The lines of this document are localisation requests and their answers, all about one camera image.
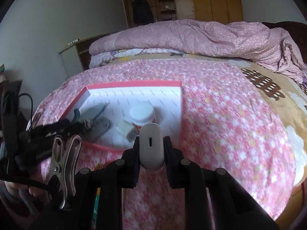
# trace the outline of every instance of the gray wall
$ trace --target gray wall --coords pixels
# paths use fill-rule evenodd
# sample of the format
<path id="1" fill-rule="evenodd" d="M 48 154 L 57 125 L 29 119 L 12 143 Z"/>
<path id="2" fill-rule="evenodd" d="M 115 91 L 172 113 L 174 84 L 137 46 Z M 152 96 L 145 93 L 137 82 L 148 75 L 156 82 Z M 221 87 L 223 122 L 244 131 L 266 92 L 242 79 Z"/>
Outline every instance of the gray wall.
<path id="1" fill-rule="evenodd" d="M 24 80 L 35 109 L 67 79 L 60 49 L 126 28 L 122 0 L 15 0 L 0 23 L 0 65 L 10 80 Z M 30 101 L 21 107 L 29 119 Z"/>
<path id="2" fill-rule="evenodd" d="M 306 23 L 293 0 L 241 0 L 247 22 L 297 21 Z"/>

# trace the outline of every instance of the white round container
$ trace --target white round container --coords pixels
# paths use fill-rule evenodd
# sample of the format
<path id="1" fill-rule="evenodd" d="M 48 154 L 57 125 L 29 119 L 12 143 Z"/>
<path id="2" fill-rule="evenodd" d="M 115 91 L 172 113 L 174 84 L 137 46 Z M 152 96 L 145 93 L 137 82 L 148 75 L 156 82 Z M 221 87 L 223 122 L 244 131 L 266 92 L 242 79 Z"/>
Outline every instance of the white round container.
<path id="1" fill-rule="evenodd" d="M 148 101 L 139 102 L 130 109 L 133 124 L 140 129 L 143 125 L 156 122 L 153 105 Z"/>

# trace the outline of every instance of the white cap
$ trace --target white cap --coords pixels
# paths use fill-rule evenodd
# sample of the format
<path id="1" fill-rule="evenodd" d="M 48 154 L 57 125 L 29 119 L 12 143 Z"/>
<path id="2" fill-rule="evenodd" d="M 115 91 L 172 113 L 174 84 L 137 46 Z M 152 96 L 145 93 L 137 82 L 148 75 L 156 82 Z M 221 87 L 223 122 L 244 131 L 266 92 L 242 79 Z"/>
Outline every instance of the white cap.
<path id="1" fill-rule="evenodd" d="M 154 107 L 149 101 L 139 102 L 130 109 L 130 116 L 133 123 L 137 126 L 143 126 L 155 121 L 156 115 Z"/>

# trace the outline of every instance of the brown patterned sheet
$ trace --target brown patterned sheet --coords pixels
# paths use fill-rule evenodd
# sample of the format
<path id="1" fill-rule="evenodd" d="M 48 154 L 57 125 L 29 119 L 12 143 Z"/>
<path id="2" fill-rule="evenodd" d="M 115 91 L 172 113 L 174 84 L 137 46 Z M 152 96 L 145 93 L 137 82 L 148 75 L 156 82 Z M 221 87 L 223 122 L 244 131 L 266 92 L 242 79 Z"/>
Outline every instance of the brown patterned sheet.
<path id="1" fill-rule="evenodd" d="M 123 63 L 135 59 L 173 59 L 195 58 L 231 62 L 239 67 L 242 73 L 257 87 L 261 97 L 279 115 L 296 158 L 295 186 L 299 186 L 307 178 L 307 89 L 302 84 L 280 73 L 274 73 L 256 63 L 240 58 L 217 58 L 193 54 L 146 54 L 129 56 L 111 61 Z"/>

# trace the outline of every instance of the black device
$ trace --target black device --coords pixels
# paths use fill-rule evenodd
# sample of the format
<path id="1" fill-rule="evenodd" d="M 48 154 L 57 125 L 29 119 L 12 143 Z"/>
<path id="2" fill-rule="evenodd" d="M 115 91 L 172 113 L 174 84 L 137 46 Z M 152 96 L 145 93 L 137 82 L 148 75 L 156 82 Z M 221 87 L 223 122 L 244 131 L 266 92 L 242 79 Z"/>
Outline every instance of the black device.
<path id="1" fill-rule="evenodd" d="M 69 207 L 59 209 L 64 198 L 62 190 L 59 191 L 58 186 L 53 183 L 45 185 L 26 178 L 27 170 L 51 156 L 56 139 L 67 141 L 72 132 L 77 134 L 80 131 L 81 126 L 59 121 L 51 125 L 31 127 L 30 131 L 19 133 L 16 122 L 20 85 L 18 82 L 9 84 L 2 96 L 5 154 L 0 160 L 0 179 L 39 187 L 49 192 L 50 203 L 29 230 L 91 229 L 98 188 L 100 196 L 96 229 L 121 230 L 122 189 L 135 188 L 139 180 L 139 137 L 135 139 L 132 149 L 125 150 L 121 159 L 105 168 L 96 171 L 82 168 L 74 177 L 75 193 L 69 198 Z M 206 170 L 185 159 L 181 150 L 172 147 L 170 137 L 164 137 L 163 145 L 169 186 L 173 189 L 185 189 L 186 230 L 212 229 L 210 201 L 216 230 L 279 229 L 225 169 Z"/>

